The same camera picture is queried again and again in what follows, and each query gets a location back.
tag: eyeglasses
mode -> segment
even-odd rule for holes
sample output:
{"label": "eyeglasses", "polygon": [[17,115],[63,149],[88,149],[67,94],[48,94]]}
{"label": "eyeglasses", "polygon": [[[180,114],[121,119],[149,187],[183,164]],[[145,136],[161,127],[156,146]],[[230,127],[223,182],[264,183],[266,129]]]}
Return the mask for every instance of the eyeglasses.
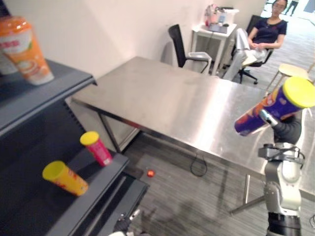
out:
{"label": "eyeglasses", "polygon": [[277,8],[277,9],[285,9],[285,6],[284,5],[280,5],[280,4],[274,4],[273,6],[272,6],[273,8]]}

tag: stainless steel tabletop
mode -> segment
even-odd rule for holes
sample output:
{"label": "stainless steel tabletop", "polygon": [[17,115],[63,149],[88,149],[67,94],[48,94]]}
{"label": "stainless steel tabletop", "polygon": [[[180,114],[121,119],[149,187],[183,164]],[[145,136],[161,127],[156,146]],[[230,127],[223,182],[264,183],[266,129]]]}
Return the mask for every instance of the stainless steel tabletop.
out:
{"label": "stainless steel tabletop", "polygon": [[[259,102],[264,91],[135,57],[77,92],[73,99],[95,111],[177,145],[209,153],[224,164],[264,179],[266,161],[257,157],[272,130],[242,137],[234,121]],[[315,111],[303,112],[305,129],[298,147],[306,163],[302,196],[315,199]]]}

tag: red object on floor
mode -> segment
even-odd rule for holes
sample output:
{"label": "red object on floor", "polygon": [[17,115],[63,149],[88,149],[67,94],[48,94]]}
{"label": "red object on floor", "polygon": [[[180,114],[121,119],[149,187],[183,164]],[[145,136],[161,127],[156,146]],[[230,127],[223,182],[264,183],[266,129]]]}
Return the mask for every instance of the red object on floor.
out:
{"label": "red object on floor", "polygon": [[156,173],[154,172],[154,170],[148,170],[147,171],[147,176],[152,178]]}

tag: yellow cup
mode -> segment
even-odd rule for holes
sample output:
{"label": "yellow cup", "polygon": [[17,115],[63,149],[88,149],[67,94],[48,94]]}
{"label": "yellow cup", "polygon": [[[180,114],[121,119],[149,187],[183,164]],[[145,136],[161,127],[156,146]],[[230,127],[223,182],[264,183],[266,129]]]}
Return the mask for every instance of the yellow cup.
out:
{"label": "yellow cup", "polygon": [[84,194],[89,188],[89,185],[62,161],[49,163],[42,175],[45,180],[76,196]]}

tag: chair backrest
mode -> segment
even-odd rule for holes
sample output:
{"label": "chair backrest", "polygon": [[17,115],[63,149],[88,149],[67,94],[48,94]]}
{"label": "chair backrest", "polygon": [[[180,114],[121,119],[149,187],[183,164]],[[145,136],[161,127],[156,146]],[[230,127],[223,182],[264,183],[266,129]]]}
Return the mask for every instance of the chair backrest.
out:
{"label": "chair backrest", "polygon": [[168,29],[168,33],[174,42],[178,66],[183,67],[186,62],[186,55],[181,30],[179,29],[179,24],[171,26]]}
{"label": "chair backrest", "polygon": [[251,30],[254,28],[254,26],[260,19],[262,19],[261,16],[252,15],[250,23],[248,24],[247,29],[246,29],[246,32],[248,34],[250,34]]}

